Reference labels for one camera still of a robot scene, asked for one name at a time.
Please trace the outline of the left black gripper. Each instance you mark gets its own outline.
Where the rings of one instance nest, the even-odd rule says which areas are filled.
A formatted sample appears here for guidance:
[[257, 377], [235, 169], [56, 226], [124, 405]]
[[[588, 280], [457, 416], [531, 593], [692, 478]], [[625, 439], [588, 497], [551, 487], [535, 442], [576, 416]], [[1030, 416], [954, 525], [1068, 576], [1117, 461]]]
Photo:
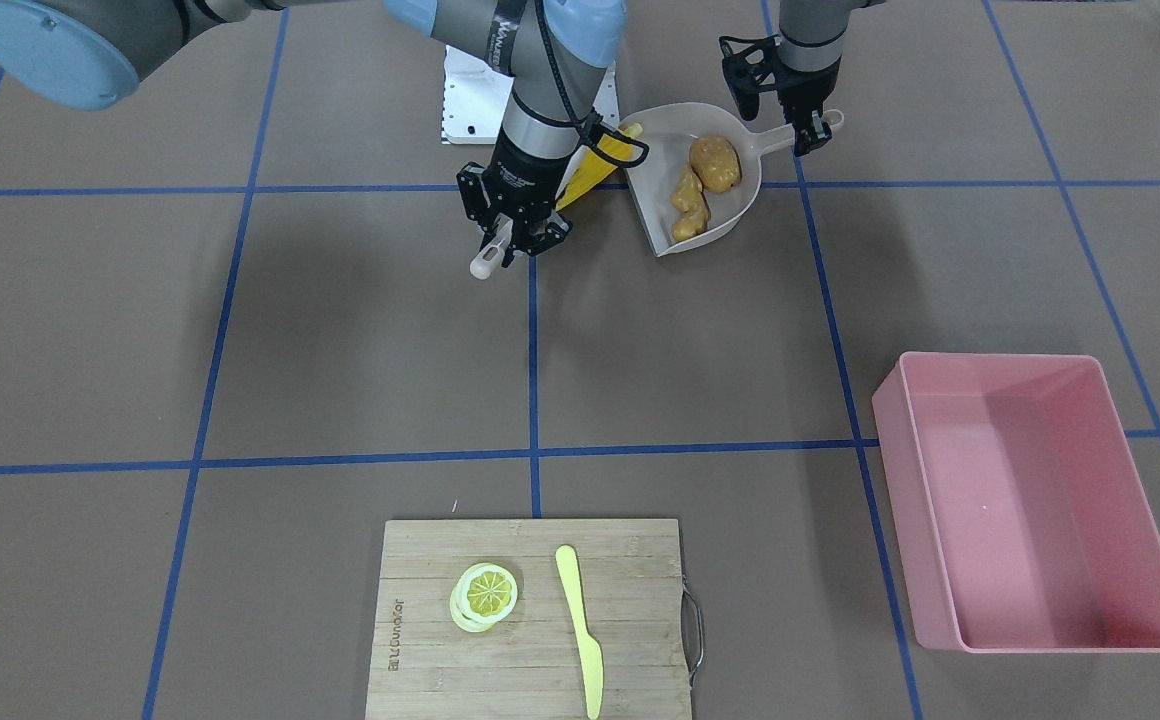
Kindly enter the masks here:
[[821, 150], [840, 119], [831, 119], [824, 102], [835, 90], [841, 64], [841, 38], [803, 45], [785, 35], [763, 38], [720, 37], [722, 72], [735, 109], [744, 119], [757, 118], [760, 99], [773, 94], [786, 124], [793, 128], [796, 157]]

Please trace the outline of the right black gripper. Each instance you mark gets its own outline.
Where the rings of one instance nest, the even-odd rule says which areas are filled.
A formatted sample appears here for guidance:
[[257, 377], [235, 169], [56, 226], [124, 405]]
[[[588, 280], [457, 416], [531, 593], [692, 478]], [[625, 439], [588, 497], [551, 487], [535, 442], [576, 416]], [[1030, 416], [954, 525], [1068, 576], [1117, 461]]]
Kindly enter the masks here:
[[484, 234], [502, 218], [513, 221], [512, 250], [502, 268], [519, 255], [535, 259], [570, 237], [574, 224], [554, 209], [568, 158], [535, 158], [517, 150], [496, 150], [490, 167], [470, 161], [456, 182], [464, 211]]

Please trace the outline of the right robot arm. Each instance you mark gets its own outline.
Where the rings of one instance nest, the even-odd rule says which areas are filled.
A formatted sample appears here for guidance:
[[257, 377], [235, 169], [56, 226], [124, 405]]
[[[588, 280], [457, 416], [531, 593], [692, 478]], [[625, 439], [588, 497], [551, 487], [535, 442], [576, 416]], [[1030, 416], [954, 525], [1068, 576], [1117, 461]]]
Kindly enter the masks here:
[[[0, 1], [0, 68], [35, 94], [81, 111], [132, 96], [193, 41], [300, 1]], [[624, 1], [384, 1], [379, 9], [328, 5], [345, 29], [327, 29], [338, 90], [374, 101], [438, 81], [445, 48], [510, 79], [487, 165], [457, 176], [466, 218], [481, 230], [483, 259], [512, 264], [560, 245], [572, 228], [560, 201], [579, 150], [607, 128], [594, 101], [628, 23]]]

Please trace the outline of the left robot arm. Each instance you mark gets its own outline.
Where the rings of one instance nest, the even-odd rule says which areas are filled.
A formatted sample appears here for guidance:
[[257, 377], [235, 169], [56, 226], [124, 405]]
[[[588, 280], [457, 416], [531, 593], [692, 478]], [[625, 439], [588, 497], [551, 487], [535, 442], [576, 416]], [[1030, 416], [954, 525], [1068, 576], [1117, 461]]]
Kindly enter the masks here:
[[757, 118], [773, 94], [804, 158], [832, 140], [824, 102], [835, 90], [854, 12], [880, 1], [781, 1], [777, 31], [763, 38], [720, 37], [722, 73], [741, 119]]

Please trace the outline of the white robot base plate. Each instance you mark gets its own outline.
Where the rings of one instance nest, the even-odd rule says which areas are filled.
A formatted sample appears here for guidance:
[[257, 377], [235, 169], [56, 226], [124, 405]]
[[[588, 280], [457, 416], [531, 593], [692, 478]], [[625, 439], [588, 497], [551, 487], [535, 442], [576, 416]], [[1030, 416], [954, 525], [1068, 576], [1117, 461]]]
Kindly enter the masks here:
[[512, 78], [490, 68], [483, 59], [456, 48], [445, 48], [442, 131], [447, 143], [490, 143], [499, 134], [521, 150], [542, 150], [561, 158], [575, 150], [577, 129], [554, 128], [530, 117], [512, 95]]

